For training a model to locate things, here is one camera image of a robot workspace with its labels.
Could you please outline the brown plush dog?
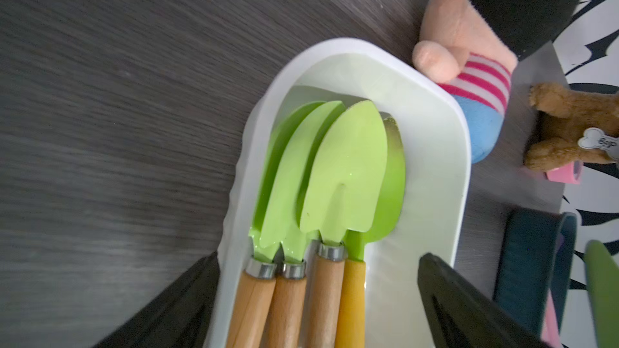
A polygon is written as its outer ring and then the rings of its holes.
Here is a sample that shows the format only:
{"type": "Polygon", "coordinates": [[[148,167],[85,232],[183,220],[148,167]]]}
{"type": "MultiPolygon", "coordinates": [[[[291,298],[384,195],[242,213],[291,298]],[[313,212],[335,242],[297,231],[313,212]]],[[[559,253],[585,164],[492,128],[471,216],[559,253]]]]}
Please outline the brown plush dog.
{"type": "Polygon", "coordinates": [[[548,172],[572,162],[612,164],[604,150],[583,149],[578,141],[588,128],[599,128],[618,137],[618,94],[570,90],[556,83],[530,88],[530,105],[543,113],[540,141],[529,147],[524,165],[535,172],[548,172]]]}

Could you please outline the plush doll black hair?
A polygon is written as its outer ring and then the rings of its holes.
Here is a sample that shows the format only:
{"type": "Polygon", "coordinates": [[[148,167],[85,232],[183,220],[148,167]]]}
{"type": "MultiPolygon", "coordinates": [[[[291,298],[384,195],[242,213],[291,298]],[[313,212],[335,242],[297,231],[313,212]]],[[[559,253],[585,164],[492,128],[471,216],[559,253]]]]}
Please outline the plush doll black hair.
{"type": "Polygon", "coordinates": [[[473,163],[498,141],[518,63],[567,27],[579,1],[429,0],[412,63],[458,102],[473,163]]]}

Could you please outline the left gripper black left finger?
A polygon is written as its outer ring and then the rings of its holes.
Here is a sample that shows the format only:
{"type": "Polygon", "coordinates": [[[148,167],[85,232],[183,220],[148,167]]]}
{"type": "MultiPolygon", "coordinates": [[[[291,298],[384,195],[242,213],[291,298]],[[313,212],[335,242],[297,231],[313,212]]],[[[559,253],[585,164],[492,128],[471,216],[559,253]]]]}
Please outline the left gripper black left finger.
{"type": "Polygon", "coordinates": [[[199,259],[97,347],[202,347],[211,323],[220,267],[199,259]]]}

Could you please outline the green shovel yellow handle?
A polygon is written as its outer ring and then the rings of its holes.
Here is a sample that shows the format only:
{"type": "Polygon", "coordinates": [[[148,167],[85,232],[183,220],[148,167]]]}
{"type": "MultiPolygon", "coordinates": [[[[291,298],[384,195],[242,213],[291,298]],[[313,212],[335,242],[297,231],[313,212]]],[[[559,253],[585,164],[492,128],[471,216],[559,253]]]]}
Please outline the green shovel yellow handle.
{"type": "Polygon", "coordinates": [[[389,235],[398,223],[406,190],[406,156],[395,119],[384,120],[388,156],[385,175],[370,229],[364,233],[349,230],[344,237],[343,285],[336,330],[336,347],[365,346],[365,248],[389,235]]]}

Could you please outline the white storage box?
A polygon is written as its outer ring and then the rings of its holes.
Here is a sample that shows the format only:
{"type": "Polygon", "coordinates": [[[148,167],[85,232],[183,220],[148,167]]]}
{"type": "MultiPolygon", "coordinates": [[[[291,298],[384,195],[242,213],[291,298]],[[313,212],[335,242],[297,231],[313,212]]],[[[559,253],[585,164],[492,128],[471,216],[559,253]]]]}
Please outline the white storage box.
{"type": "Polygon", "coordinates": [[[223,347],[242,269],[269,135],[298,106],[371,100],[398,123],[406,155],[406,195],[396,228],[367,246],[365,344],[431,347],[418,289],[426,253],[454,264],[471,172],[466,120],[454,98],[408,64],[353,38],[326,40],[283,67],[252,110],[218,247],[220,267],[205,346],[223,347]]]}

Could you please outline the pink alarm clock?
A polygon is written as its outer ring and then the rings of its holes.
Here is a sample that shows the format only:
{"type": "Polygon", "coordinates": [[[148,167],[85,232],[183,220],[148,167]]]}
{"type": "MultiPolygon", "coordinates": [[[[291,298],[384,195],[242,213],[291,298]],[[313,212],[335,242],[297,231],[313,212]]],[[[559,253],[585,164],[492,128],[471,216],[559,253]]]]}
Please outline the pink alarm clock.
{"type": "Polygon", "coordinates": [[[570,164],[565,164],[562,167],[551,169],[550,171],[545,172],[545,175],[546,178],[552,182],[567,185],[579,185],[582,170],[583,163],[581,161],[575,161],[570,164]]]}

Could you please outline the teal storage box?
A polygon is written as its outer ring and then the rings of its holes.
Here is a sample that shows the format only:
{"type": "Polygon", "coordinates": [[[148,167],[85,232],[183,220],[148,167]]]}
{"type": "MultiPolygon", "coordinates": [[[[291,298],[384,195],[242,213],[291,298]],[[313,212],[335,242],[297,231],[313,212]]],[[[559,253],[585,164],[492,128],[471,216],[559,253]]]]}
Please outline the teal storage box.
{"type": "Polygon", "coordinates": [[[547,303],[563,321],[577,217],[516,209],[504,236],[493,299],[525,330],[542,335],[547,303]]]}

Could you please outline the green shovel wooden handle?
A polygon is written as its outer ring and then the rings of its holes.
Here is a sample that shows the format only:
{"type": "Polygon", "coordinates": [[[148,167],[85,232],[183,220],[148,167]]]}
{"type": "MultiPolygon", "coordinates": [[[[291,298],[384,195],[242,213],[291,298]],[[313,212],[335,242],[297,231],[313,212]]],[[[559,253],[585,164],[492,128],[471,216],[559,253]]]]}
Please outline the green shovel wooden handle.
{"type": "Polygon", "coordinates": [[[618,265],[603,243],[588,243],[585,271],[596,344],[618,347],[618,265]]]}
{"type": "Polygon", "coordinates": [[[269,247],[260,244],[272,186],[280,159],[293,133],[301,122],[322,104],[316,101],[298,107],[280,122],[270,135],[256,208],[249,230],[253,251],[240,276],[227,335],[228,347],[258,347],[261,343],[277,282],[277,264],[274,258],[280,249],[278,242],[269,247]]]}

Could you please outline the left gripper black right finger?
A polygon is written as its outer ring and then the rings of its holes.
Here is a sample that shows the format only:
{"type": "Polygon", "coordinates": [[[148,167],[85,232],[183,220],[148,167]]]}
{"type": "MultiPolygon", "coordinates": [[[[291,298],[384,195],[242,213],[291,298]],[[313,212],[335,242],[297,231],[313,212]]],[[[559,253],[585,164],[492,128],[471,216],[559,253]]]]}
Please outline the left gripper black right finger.
{"type": "Polygon", "coordinates": [[[441,258],[419,260],[418,287],[436,347],[545,347],[441,258]]]}

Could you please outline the purple shovel pink handle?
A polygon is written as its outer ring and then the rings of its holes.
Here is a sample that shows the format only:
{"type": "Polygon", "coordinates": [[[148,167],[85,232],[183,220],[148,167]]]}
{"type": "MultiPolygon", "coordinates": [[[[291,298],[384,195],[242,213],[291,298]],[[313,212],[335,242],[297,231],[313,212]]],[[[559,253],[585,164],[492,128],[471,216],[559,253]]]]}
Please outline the purple shovel pink handle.
{"type": "Polygon", "coordinates": [[[564,298],[554,296],[552,291],[548,290],[540,338],[550,347],[563,347],[563,344],[560,341],[559,326],[563,320],[563,313],[564,298]]]}

